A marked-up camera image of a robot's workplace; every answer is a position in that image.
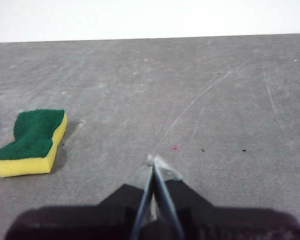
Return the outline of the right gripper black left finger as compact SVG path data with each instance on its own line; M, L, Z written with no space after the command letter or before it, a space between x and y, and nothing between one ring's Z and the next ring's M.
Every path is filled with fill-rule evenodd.
M148 206L154 158L99 204L45 206L20 214L7 240L128 240L137 234Z

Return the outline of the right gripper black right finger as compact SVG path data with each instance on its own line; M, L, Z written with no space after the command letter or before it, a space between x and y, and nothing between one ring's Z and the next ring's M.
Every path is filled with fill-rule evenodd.
M190 188L165 160L153 159L156 183L187 240L300 240L300 223L271 208L217 206Z

